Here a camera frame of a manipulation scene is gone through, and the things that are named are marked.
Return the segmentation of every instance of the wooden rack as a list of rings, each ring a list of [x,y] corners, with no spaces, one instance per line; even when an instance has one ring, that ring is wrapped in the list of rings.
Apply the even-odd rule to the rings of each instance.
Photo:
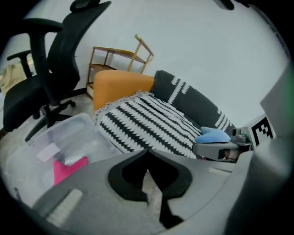
[[[90,60],[90,63],[89,63],[88,80],[87,80],[87,95],[91,99],[93,98],[93,83],[89,81],[91,69],[93,69],[93,70],[95,70],[97,72],[102,71],[102,70],[115,69],[115,68],[110,67],[109,65],[106,64],[107,57],[108,57],[109,53],[113,54],[113,55],[119,55],[119,56],[123,56],[123,57],[131,59],[131,61],[129,63],[129,66],[127,68],[127,71],[131,70],[134,61],[138,61],[138,62],[144,64],[144,66],[143,66],[143,68],[141,70],[141,73],[144,72],[144,70],[146,68],[146,65],[153,59],[154,54],[150,50],[150,48],[146,45],[146,43],[142,40],[142,38],[140,38],[137,34],[135,35],[135,38],[139,41],[139,45],[137,46],[135,52],[131,52],[131,51],[128,51],[128,50],[116,49],[116,48],[108,48],[108,47],[95,47],[95,46],[93,47],[91,60]],[[148,55],[146,61],[141,59],[139,56],[137,56],[139,48],[141,46],[144,46],[145,49],[149,52],[149,55]],[[102,50],[102,51],[107,52],[103,64],[94,64],[94,63],[92,63],[95,50]]]

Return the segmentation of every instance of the black office chair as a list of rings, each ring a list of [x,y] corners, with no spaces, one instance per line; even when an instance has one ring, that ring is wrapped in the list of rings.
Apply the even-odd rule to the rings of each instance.
[[[13,86],[4,100],[3,126],[11,132],[18,128],[36,111],[41,109],[44,117],[25,138],[29,141],[46,124],[53,126],[70,116],[60,114],[73,101],[60,103],[79,81],[79,71],[74,54],[83,35],[90,25],[111,4],[99,4],[100,0],[76,0],[70,6],[72,13],[62,24],[46,19],[24,19],[14,29],[13,35],[28,33],[31,53],[37,75]],[[45,52],[45,35],[56,32],[48,57]],[[50,110],[49,105],[57,106]]]
[[[20,62],[24,70],[24,74],[26,75],[27,79],[32,77],[32,73],[31,73],[31,70],[29,69],[28,61],[27,61],[28,54],[31,54],[31,50],[25,50],[25,51],[13,54],[11,56],[8,56],[7,58],[8,61],[15,58],[20,59]],[[40,111],[38,110],[33,114],[33,119],[39,119],[39,118],[40,118]]]

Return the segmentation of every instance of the blue object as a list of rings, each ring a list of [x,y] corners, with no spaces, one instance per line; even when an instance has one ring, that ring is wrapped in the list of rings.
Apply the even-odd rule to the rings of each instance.
[[[207,144],[207,143],[226,143],[230,141],[229,135],[223,130],[218,130],[209,127],[201,127],[201,136],[195,138],[196,143]]]

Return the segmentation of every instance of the clear plastic container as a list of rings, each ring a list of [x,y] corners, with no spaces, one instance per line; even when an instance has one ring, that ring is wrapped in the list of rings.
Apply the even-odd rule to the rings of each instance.
[[[18,148],[6,161],[4,178],[11,195],[32,207],[54,185],[54,161],[71,166],[86,156],[91,164],[119,154],[108,140],[94,132],[92,120],[82,113]]]

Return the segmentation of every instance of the pink object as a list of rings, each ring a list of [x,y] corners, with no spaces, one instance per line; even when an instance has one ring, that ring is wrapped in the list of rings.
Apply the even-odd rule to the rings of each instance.
[[[54,161],[53,169],[54,169],[54,185],[59,184],[61,181],[66,179],[68,176],[70,176],[72,173],[75,173],[78,169],[81,167],[84,167],[88,165],[88,158],[82,157],[79,159],[75,164],[71,166],[63,165],[59,161]]]

